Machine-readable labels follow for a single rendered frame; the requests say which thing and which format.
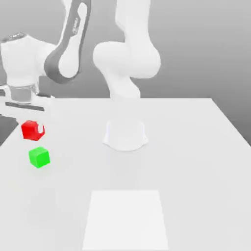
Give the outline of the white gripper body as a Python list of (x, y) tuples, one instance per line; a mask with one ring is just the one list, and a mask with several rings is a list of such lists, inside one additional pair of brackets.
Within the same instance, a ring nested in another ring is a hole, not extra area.
[(0, 98), (0, 114), (20, 120), (45, 120), (55, 97), (33, 97), (29, 104), (18, 104), (11, 99)]

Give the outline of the small green cube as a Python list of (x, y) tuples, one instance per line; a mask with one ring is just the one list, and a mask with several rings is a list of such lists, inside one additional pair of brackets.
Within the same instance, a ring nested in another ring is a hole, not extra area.
[(28, 152), (30, 163), (41, 168), (50, 163), (49, 151), (44, 147), (37, 147)]

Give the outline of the small red cube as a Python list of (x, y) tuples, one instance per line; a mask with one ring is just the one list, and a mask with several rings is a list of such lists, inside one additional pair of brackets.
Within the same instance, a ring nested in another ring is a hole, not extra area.
[(45, 127), (39, 130), (39, 124), (36, 121), (28, 120), (21, 125), (23, 138), (32, 141), (39, 141), (45, 134)]

